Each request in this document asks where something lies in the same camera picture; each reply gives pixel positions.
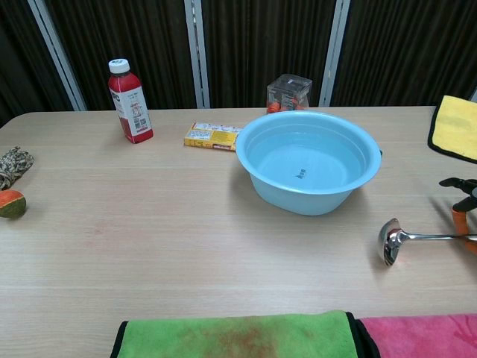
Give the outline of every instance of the pink towel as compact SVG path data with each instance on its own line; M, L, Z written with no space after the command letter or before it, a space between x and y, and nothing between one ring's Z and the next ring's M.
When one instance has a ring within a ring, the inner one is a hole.
M477 315L363 318L381 358L477 357Z

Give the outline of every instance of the yellow box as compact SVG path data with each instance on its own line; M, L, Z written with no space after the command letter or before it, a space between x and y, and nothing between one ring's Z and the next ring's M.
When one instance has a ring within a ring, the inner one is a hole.
M236 150L236 139L241 128L229 125L194 123L184 138L184 145L191 147Z

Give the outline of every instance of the plastic container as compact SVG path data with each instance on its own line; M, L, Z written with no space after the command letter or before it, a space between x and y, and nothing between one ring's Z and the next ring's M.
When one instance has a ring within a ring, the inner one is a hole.
M307 109L311 90L312 80L281 75L267 86L267 113Z
M109 66L111 77L108 80L108 87L124 135L132 143L144 142L154 133L142 93L141 81L130 72L129 63L125 59L111 60Z
M334 210L381 165L365 130L312 111L256 119L241 131L236 152L265 201L303 215Z

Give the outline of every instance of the blue basin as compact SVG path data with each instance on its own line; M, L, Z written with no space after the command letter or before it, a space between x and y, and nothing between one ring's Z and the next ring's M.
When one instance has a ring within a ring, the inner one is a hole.
M251 122L238 135L236 153L265 201L303 215L334 210L381 165L368 132L337 116L304 110Z

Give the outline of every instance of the green cloth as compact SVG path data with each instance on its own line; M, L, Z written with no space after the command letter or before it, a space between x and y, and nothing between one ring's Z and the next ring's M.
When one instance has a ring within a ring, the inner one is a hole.
M357 358L346 313L129 321L117 357Z

